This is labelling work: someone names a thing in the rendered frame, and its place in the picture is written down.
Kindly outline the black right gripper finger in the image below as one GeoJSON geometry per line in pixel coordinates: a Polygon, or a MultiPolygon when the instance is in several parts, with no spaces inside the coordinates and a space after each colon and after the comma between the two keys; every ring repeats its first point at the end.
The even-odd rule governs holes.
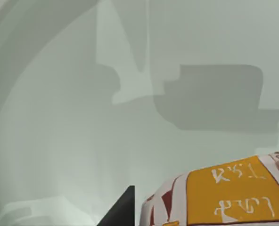
{"type": "Polygon", "coordinates": [[[128,186],[97,226],[135,226],[134,185],[128,186]]]}

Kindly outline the white and yellow can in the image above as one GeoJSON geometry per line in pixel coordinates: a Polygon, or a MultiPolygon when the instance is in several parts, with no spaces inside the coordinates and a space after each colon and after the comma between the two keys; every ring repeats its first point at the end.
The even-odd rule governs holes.
{"type": "Polygon", "coordinates": [[[165,181],[142,204],[139,226],[279,226],[279,151],[165,181]]]}

